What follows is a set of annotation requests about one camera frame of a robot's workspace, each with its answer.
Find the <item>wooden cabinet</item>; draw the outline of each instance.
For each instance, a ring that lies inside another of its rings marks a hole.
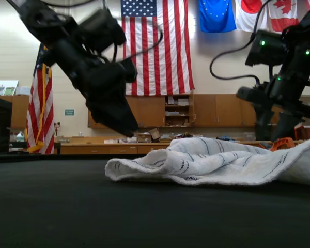
[[[139,146],[138,154],[148,154],[151,151],[166,149],[168,146]]]
[[[195,127],[253,127],[256,113],[246,101],[230,95],[194,95]]]
[[[240,100],[236,95],[216,95],[217,126],[241,126],[242,114]]]
[[[0,99],[12,103],[11,129],[26,128],[26,114],[29,107],[29,96],[0,96]]]
[[[138,102],[137,102],[137,98],[135,97],[130,97],[130,96],[126,96],[126,100],[131,108],[131,111],[135,117],[135,119],[137,120],[137,106],[138,106]],[[100,123],[96,123],[91,115],[91,112],[88,111],[88,127],[89,128],[94,128],[94,129],[101,129],[101,128],[108,128],[107,126],[105,126],[104,124],[100,124]]]
[[[216,126],[216,95],[194,95],[194,126]]]
[[[189,96],[189,114],[190,114],[190,126],[195,122],[195,105],[194,105],[194,93],[191,92]]]
[[[274,112],[272,119],[271,119],[271,124],[277,124],[280,118],[280,112],[283,110],[279,107],[273,107],[272,111]]]
[[[111,146],[109,154],[138,154],[136,146]]]
[[[240,99],[240,108],[242,115],[242,125],[246,127],[253,127],[257,121],[256,112],[250,102]]]
[[[109,154],[108,146],[61,146],[61,154]]]
[[[139,127],[165,126],[165,97],[136,97]]]

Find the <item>european union flag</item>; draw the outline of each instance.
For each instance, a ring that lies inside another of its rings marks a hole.
[[[232,0],[199,0],[201,31],[224,33],[236,29]]]

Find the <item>black table surface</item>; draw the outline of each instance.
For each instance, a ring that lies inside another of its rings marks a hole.
[[[0,247],[310,247],[310,187],[112,182],[106,160],[0,163]]]

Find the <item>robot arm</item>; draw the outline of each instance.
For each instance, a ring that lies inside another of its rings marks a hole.
[[[310,11],[299,24],[288,27],[281,35],[259,30],[246,60],[246,65],[257,64],[271,67],[282,64],[282,67],[270,82],[253,89],[242,87],[237,96],[253,103],[260,139],[273,116],[272,107],[284,109],[272,134],[275,141],[301,123],[302,117],[310,118],[310,106],[299,100],[304,88],[310,86]]]
[[[109,62],[101,53],[112,44],[126,42],[125,34],[107,8],[99,9],[77,24],[58,15],[41,0],[7,0],[27,29],[48,48],[47,66],[58,64],[86,100],[95,122],[133,136],[138,124],[125,99],[125,85],[136,78],[130,58]]]

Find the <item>wooden counter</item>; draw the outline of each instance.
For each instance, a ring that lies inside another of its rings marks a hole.
[[[241,141],[238,144],[261,147],[260,141]],[[166,149],[170,143],[63,143],[61,154],[148,154],[150,151]]]

